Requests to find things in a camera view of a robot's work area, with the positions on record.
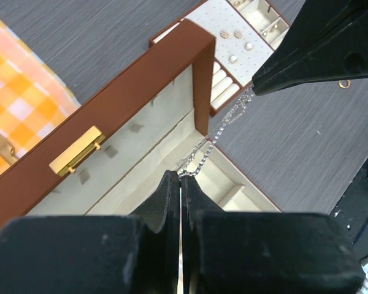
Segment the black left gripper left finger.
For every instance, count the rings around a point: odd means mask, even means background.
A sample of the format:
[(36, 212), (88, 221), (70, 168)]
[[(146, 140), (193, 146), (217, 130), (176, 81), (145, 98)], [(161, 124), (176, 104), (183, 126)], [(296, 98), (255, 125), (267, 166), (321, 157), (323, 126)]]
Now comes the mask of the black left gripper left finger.
[(40, 216), (0, 231), (0, 293), (176, 293), (180, 180), (126, 216)]

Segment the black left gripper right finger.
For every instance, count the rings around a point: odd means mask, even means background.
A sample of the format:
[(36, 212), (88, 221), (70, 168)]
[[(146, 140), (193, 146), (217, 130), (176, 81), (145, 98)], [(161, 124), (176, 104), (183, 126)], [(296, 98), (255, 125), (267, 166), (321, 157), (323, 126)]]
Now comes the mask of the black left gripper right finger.
[(181, 179), (185, 293), (356, 293), (365, 274), (338, 223), (318, 213), (226, 212)]

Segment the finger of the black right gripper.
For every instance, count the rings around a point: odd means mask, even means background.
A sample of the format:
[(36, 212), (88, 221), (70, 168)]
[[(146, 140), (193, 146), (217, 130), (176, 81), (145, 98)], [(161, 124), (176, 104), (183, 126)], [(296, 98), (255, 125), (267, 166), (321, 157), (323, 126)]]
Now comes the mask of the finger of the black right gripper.
[(368, 1), (306, 0), (254, 74), (257, 96), (293, 86), (368, 78)]

